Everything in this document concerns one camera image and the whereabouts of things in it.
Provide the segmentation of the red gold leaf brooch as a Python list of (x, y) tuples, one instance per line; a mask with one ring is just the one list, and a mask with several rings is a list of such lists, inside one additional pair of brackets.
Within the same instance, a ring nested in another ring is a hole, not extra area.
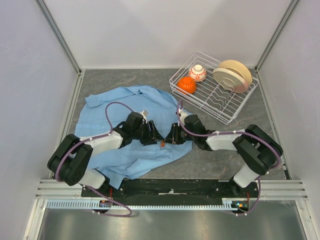
[(166, 145), (166, 143), (165, 143), (164, 141), (161, 141), (161, 142), (160, 142), (160, 146), (161, 146), (162, 148), (164, 148), (165, 145)]

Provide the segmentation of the light blue button shirt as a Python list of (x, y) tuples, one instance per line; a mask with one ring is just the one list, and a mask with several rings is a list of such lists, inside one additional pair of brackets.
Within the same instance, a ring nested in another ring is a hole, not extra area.
[(93, 155), (88, 168), (101, 172), (118, 189), (125, 178), (139, 178), (187, 155), (192, 150), (190, 141), (161, 146), (178, 122), (177, 103), (171, 94), (147, 85), (88, 96), (74, 134), (88, 138), (117, 130), (123, 137), (119, 149)]

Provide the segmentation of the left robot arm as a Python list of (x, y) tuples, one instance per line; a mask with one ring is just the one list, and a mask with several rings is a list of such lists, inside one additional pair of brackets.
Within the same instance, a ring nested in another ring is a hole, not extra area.
[(131, 112), (125, 121), (101, 135), (77, 137), (68, 134), (50, 157), (47, 168), (58, 182), (69, 186), (76, 184), (92, 187), (99, 197), (106, 196), (110, 185), (97, 170), (88, 168), (90, 158), (100, 153), (123, 148), (138, 140), (143, 146), (163, 142), (152, 120), (146, 120), (145, 112)]

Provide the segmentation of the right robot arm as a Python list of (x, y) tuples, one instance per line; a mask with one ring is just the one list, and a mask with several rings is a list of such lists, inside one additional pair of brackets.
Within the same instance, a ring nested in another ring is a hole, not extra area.
[(253, 181), (276, 168), (284, 153), (282, 147), (255, 124), (242, 130), (219, 132), (207, 129), (196, 114), (180, 116), (164, 141), (173, 145), (192, 141), (203, 151), (236, 151), (244, 165), (229, 180), (229, 191), (235, 197), (242, 196)]

